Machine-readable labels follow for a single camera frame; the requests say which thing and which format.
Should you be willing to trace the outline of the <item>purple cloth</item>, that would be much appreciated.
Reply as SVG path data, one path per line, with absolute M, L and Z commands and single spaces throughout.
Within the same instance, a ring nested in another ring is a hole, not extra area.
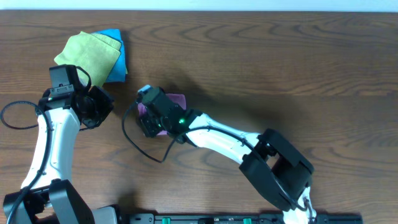
M 187 108 L 185 95 L 173 93 L 166 93 L 165 95 L 172 102 L 180 105 L 183 109 Z M 142 103 L 138 104 L 137 109 L 139 112 L 137 123 L 141 127 L 145 137 L 154 138 L 156 136 L 167 134 L 167 131 L 162 127 L 160 121 L 157 121 L 156 117 L 152 113 L 148 112 Z

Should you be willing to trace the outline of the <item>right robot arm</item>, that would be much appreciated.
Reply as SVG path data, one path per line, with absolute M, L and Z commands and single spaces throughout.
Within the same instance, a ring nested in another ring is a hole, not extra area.
M 139 124 L 148 138 L 167 133 L 173 143 L 213 150 L 239 165 L 257 192 L 282 210 L 285 223 L 314 223 L 311 163 L 273 129 L 248 133 L 223 125 L 198 110 L 139 104 Z

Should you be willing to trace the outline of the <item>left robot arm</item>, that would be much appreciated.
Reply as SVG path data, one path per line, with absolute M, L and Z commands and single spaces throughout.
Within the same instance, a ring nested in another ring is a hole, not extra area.
M 114 205 L 90 209 L 72 185 L 73 152 L 80 126 L 98 127 L 113 109 L 113 99 L 98 86 L 51 88 L 35 105 L 39 135 L 29 172 L 18 192 L 7 194 L 8 223 L 113 223 Z

